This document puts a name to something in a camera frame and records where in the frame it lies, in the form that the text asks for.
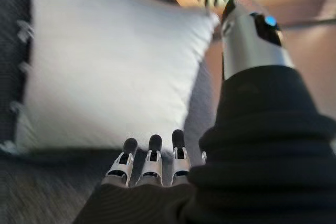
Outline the right robot hand black glove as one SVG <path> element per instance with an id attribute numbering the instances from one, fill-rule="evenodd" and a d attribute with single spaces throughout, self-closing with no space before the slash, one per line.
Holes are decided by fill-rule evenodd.
<path id="1" fill-rule="evenodd" d="M 145 164 L 127 188 L 133 161 L 120 155 L 75 223 L 335 223 L 335 121 L 318 112 L 281 39 L 255 0 L 229 0 L 204 164 L 188 167 L 175 131 L 172 185 Z"/>

